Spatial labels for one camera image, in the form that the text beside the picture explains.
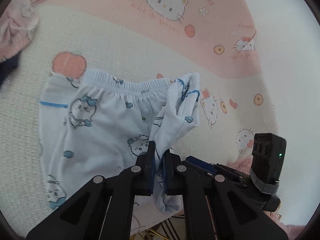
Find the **light blue cartoon pajama pants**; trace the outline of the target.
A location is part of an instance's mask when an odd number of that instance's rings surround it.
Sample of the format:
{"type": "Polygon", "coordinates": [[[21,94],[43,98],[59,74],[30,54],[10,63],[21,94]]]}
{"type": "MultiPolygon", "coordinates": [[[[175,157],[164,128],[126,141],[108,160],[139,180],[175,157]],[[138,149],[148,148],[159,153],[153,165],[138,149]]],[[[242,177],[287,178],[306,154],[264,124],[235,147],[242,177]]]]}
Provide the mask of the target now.
{"type": "Polygon", "coordinates": [[[153,199],[163,214],[182,209],[164,191],[166,150],[200,123],[200,76],[187,73],[143,83],[89,69],[80,80],[53,73],[40,99],[41,165],[50,209],[97,175],[114,177],[155,150],[153,199]]]}

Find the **pink Hello Kitty blanket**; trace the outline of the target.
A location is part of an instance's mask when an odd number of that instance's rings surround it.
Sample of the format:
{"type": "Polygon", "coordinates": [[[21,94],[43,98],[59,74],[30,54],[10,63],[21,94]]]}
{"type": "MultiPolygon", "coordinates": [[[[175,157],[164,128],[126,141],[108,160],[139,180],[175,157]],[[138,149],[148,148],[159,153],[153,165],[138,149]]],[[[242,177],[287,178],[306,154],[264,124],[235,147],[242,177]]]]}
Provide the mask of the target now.
{"type": "Polygon", "coordinates": [[[227,164],[245,158],[239,132],[277,133],[257,50],[236,42],[257,35],[245,0],[184,0],[179,21],[146,0],[44,0],[40,21],[21,52],[19,66],[1,88],[1,211],[24,237],[50,214],[40,167],[39,100],[54,71],[82,66],[143,82],[201,77],[200,95],[217,102],[217,119],[200,125],[175,145],[183,156],[227,164]]]}

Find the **navy striped garment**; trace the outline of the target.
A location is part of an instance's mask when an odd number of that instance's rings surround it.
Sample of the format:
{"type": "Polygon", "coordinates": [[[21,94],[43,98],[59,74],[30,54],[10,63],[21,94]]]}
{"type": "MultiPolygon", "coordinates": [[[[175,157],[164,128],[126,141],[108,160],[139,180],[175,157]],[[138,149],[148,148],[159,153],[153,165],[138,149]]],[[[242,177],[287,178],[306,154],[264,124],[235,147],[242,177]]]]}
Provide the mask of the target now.
{"type": "Polygon", "coordinates": [[[13,57],[6,59],[0,64],[0,87],[7,80],[8,76],[18,68],[18,62],[21,52],[17,53],[13,57]]]}

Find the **pink cartoon pajama garment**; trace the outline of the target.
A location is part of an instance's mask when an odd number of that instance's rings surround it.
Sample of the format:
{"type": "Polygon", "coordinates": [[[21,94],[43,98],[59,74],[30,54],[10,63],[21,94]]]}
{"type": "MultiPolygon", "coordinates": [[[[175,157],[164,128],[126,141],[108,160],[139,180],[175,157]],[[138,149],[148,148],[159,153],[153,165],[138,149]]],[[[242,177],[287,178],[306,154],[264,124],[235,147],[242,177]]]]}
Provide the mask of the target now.
{"type": "Polygon", "coordinates": [[[39,23],[34,7],[44,0],[12,0],[1,16],[1,62],[21,50],[33,39],[39,23]]]}

